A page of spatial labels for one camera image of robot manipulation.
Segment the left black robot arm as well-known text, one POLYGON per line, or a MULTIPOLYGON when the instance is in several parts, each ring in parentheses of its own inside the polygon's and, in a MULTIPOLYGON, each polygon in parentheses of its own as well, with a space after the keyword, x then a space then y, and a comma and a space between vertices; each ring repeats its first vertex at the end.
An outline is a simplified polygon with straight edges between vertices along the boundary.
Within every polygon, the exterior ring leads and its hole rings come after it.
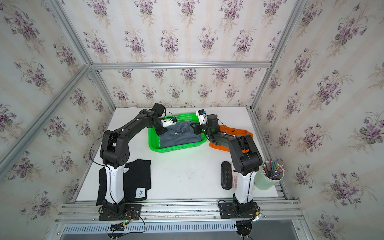
POLYGON ((107 130, 103 134, 100 158, 106 170, 104 210, 122 215, 125 209, 124 168, 130 157, 129 142, 145 128, 154 128, 158 135, 164 134, 167 131, 162 121, 165 112, 166 108, 156 103, 149 110, 141 110, 122 127, 113 131, 107 130))

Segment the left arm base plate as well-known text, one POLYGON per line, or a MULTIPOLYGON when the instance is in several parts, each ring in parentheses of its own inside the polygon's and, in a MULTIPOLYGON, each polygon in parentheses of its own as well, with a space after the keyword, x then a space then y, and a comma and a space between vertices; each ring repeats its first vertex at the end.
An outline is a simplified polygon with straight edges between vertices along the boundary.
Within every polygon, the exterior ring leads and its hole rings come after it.
POLYGON ((141 204, 109 204, 102 206, 99 212, 99 221, 125 221, 139 220, 142 210, 141 204))

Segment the green plastic mesh basket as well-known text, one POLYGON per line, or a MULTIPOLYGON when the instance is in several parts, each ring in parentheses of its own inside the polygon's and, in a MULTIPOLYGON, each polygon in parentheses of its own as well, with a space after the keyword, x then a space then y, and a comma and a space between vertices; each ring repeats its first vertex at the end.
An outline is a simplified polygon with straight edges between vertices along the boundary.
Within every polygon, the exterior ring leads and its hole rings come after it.
MULTIPOLYGON (((199 124, 199 119, 195 113, 175 115, 175 117, 178 120, 177 122, 193 121, 193 122, 196 122, 197 124, 199 124)), ((148 133, 149 133, 149 147, 152 151, 158 152, 158 153, 166 153, 166 152, 172 152, 172 151, 178 151, 178 150, 198 147, 207 141, 206 136, 204 134, 201 134, 203 139, 199 143, 185 144, 185 145, 161 149, 160 148, 160 138, 156 134, 155 129, 149 129, 148 133)))

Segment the black t-shirt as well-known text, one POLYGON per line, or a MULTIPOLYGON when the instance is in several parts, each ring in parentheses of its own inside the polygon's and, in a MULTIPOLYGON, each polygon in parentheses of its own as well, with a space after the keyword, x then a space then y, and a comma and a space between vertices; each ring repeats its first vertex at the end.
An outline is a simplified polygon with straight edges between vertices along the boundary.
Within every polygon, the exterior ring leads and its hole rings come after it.
MULTIPOLYGON (((138 202, 147 199, 151 189, 151 160, 137 159, 126 163, 124 168, 123 189, 125 202, 138 202)), ((105 168, 99 170, 99 190, 96 205, 103 204, 107 193, 107 173, 105 168)))

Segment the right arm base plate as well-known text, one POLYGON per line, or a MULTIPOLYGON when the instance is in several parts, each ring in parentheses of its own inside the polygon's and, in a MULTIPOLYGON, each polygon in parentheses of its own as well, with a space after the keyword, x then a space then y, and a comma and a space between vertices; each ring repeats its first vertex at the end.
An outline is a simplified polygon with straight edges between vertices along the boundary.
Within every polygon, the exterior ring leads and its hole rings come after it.
POLYGON ((261 208, 254 200, 245 204, 240 204, 237 201, 227 203, 224 200, 219 200, 217 205, 221 219, 254 219, 261 214, 261 208))

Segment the small circuit board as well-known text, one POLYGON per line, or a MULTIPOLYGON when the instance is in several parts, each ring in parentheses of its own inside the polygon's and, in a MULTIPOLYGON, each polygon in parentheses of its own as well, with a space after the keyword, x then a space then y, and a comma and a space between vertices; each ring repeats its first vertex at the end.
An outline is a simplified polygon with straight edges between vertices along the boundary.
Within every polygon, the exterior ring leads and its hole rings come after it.
POLYGON ((124 232, 125 231, 125 223, 119 224, 111 224, 110 232, 124 232))

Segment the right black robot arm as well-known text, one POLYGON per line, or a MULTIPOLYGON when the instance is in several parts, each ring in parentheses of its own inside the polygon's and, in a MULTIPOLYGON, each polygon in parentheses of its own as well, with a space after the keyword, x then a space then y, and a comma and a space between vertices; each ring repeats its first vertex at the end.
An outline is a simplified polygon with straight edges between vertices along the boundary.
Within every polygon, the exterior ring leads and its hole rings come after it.
POLYGON ((236 136, 228 131, 221 131, 217 115, 206 115, 206 111, 196 112, 199 123, 193 127, 195 134, 204 134, 215 146, 230 150, 232 164, 239 174, 238 185, 234 193, 234 208, 238 212, 249 210, 254 203, 252 183, 263 164, 262 156, 251 135, 236 136))

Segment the grey-blue t-shirt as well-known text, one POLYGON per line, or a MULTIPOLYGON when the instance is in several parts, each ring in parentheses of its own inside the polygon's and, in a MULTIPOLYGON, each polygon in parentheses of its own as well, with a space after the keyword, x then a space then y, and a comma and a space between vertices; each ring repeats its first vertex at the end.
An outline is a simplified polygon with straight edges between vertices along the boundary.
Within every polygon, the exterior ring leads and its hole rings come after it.
POLYGON ((194 127, 196 125, 196 122, 184 121, 166 127, 167 132, 159 136, 160 148, 170 148, 201 142, 203 139, 201 134, 195 134, 194 127))

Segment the green cup of pencils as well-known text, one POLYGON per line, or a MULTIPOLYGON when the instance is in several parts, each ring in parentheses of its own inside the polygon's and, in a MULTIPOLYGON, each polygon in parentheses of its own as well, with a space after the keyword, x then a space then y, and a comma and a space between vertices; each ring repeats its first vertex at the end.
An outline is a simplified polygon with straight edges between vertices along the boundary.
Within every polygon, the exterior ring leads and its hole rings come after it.
POLYGON ((259 190, 269 190, 275 184, 278 184, 284 177, 285 168, 277 160, 264 162, 257 172, 254 184, 259 190))

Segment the aluminium mounting rail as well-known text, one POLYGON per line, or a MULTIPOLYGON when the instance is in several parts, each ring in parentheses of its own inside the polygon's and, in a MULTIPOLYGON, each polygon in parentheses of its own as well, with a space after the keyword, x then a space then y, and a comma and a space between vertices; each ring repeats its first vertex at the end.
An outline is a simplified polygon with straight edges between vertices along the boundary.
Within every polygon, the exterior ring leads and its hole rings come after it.
MULTIPOLYGON (((283 198, 256 198, 261 208, 263 220, 303 220, 305 218, 297 200, 283 198)), ((193 222, 219 221, 220 213, 217 200, 196 201, 144 201, 141 217, 145 222, 193 222)), ((64 204, 54 217, 55 224, 98 223, 99 207, 94 202, 64 204)))

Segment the orange folded t-shirt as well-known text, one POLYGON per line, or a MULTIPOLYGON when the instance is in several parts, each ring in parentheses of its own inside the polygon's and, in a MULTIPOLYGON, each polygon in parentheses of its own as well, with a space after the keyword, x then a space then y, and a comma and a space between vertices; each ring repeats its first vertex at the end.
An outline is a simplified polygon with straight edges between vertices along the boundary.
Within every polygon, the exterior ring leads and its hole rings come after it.
MULTIPOLYGON (((219 127, 220 127, 220 130, 222 132, 225 132, 225 133, 230 134, 230 135, 235 135, 237 137, 245 136, 245 135, 250 135, 251 137, 253 137, 253 133, 251 133, 251 132, 249 132, 247 130, 230 128, 230 127, 228 127, 226 125, 219 125, 219 127)), ((213 143, 209 143, 209 147, 211 147, 213 149, 216 149, 216 150, 225 151, 225 152, 229 152, 230 151, 230 149, 228 147, 217 146, 217 145, 214 145, 213 143)))

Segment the pink calculator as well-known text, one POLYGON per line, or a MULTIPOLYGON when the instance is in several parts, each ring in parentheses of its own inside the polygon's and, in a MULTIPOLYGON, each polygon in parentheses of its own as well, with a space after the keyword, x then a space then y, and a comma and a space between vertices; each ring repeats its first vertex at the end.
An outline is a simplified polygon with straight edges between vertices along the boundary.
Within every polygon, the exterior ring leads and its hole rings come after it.
POLYGON ((237 189, 238 183, 241 182, 243 179, 246 179, 248 183, 250 184, 250 189, 253 191, 255 189, 255 180, 256 173, 249 175, 249 176, 243 176, 239 173, 233 173, 233 187, 237 189))

